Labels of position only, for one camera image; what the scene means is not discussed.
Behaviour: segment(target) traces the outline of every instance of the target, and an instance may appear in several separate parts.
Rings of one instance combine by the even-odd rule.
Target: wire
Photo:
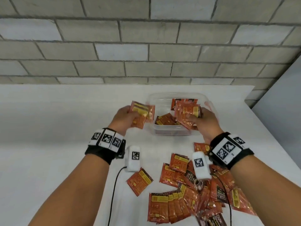
[[[110,216],[109,216],[109,222],[108,222],[108,226],[110,224],[110,220],[111,220],[111,214],[112,214],[112,205],[113,205],[113,198],[114,198],[114,193],[115,193],[115,187],[116,187],[116,182],[117,182],[117,178],[118,178],[118,175],[120,174],[120,172],[125,169],[126,167],[122,167],[120,169],[120,171],[118,172],[117,176],[116,176],[116,180],[115,180],[115,184],[114,184],[114,189],[113,189],[113,195],[112,195],[112,201],[111,201],[111,209],[110,209]]]
[[[224,188],[224,191],[225,191],[225,196],[226,196],[226,200],[228,202],[228,205],[229,205],[229,209],[230,209],[230,226],[232,226],[232,210],[231,210],[231,205],[230,205],[230,201],[228,199],[228,195],[227,195],[227,192],[226,192],[226,188],[224,186],[224,183],[220,180],[220,178],[216,175],[216,174],[211,174],[211,175],[214,175],[217,177],[217,179],[221,182],[223,188]]]

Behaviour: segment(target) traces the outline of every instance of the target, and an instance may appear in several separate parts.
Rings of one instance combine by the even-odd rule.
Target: left hand
[[[120,135],[125,136],[126,131],[131,127],[133,120],[140,116],[138,112],[129,112],[129,110],[129,105],[119,109],[108,128],[113,129]]]

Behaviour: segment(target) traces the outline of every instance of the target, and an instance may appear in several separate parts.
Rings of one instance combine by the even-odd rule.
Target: white wall
[[[301,168],[301,56],[253,112]]]

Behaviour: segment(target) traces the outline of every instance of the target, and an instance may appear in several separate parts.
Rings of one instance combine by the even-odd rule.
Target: plastic container
[[[200,93],[154,93],[149,95],[147,99],[147,104],[155,105],[155,117],[153,123],[149,123],[149,129],[153,134],[156,135],[172,135],[172,136],[182,136],[198,134],[198,131],[188,130],[182,125],[157,125],[155,124],[156,117],[164,115],[166,113],[171,113],[173,116],[175,111],[171,111],[171,103],[173,98],[193,98],[198,99],[198,103],[201,107],[205,107],[212,111],[216,117],[217,112],[212,102],[208,98]]]

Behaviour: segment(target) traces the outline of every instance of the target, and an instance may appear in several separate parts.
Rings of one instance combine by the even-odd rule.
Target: white plastic device
[[[127,172],[140,171],[141,149],[138,146],[128,146],[125,150],[125,166]]]
[[[212,162],[209,160],[209,157],[204,154],[204,152],[194,152],[191,160],[195,176],[198,180],[211,179],[209,165],[211,165]]]

